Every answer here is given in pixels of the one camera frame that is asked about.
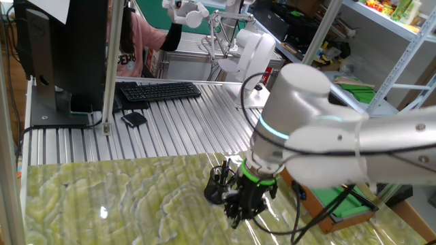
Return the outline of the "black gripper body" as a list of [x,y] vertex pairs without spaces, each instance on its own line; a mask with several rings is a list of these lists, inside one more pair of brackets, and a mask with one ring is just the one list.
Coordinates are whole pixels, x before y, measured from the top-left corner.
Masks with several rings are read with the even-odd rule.
[[277,194],[277,179],[272,180],[250,180],[246,175],[241,175],[236,181],[236,190],[240,196],[242,208],[257,204],[264,199],[264,194],[270,192],[274,199]]

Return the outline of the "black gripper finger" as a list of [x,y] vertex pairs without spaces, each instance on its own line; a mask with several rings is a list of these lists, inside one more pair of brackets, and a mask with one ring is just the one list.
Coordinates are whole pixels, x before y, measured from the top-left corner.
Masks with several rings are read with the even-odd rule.
[[251,220],[255,218],[258,214],[262,213],[265,209],[267,209],[265,199],[262,199],[255,205],[252,204],[250,208],[248,206],[245,206],[243,208],[243,219]]
[[230,219],[230,226],[236,229],[243,220],[243,208],[240,205],[240,196],[230,195],[224,201],[225,215]]

